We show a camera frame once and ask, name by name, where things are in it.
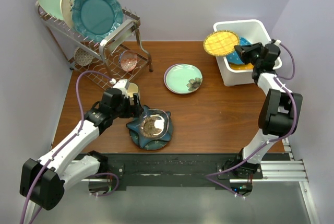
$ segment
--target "gray floor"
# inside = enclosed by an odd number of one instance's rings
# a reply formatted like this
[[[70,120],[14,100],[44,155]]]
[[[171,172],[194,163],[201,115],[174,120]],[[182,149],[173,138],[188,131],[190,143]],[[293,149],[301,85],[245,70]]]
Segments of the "gray floor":
[[[128,187],[96,199],[88,194],[88,182],[81,182],[34,223],[310,223],[299,183],[253,185],[246,200],[213,187]]]

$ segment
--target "blue star-shaped dish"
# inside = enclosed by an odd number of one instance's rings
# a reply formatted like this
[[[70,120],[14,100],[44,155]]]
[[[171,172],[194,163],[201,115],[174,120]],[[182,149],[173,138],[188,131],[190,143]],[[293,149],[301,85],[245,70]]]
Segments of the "blue star-shaped dish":
[[[143,106],[144,111],[149,110],[150,108],[146,105]],[[168,115],[169,119],[169,126],[167,133],[162,136],[159,139],[150,139],[142,136],[140,134],[139,126],[140,126],[140,121],[139,118],[134,118],[131,122],[126,124],[126,127],[130,131],[130,137],[132,141],[141,149],[146,149],[146,150],[157,150],[165,145],[168,144],[168,142],[171,141],[172,139],[172,134],[173,134],[173,123],[171,119],[171,112],[166,112]]]

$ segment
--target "teal scalloped plate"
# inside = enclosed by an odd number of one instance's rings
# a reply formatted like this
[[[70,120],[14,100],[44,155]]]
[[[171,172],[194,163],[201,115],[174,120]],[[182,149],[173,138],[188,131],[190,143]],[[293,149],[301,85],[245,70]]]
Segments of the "teal scalloped plate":
[[[117,0],[74,0],[72,20],[82,36],[101,42],[123,23]]]

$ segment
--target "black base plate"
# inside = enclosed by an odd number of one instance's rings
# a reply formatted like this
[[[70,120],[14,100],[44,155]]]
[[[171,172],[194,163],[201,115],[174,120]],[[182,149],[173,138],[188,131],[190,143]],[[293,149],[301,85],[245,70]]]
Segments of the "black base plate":
[[[80,154],[76,159],[81,159],[84,155]],[[237,154],[103,155],[108,157],[108,164],[121,164],[124,167],[118,190],[126,190],[128,186],[189,186],[222,189],[222,187],[206,180],[205,175],[216,173],[219,164],[233,160]],[[290,160],[290,157],[289,154],[285,153],[266,154],[263,160],[282,161]],[[229,180],[219,180],[219,182],[230,186]]]

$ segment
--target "white plastic bin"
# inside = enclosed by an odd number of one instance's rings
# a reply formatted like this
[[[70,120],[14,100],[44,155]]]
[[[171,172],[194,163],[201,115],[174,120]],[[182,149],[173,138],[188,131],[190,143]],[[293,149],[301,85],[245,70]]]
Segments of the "white plastic bin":
[[[214,31],[231,30],[238,34],[239,37],[244,37],[251,44],[261,42],[265,45],[271,41],[265,26],[257,19],[217,22],[213,25],[213,29]],[[221,56],[216,57],[216,59],[225,86],[251,84],[254,82],[252,79],[252,70],[236,71],[230,68],[226,57]],[[274,69],[278,69],[281,66],[282,61],[278,57],[275,61]]]

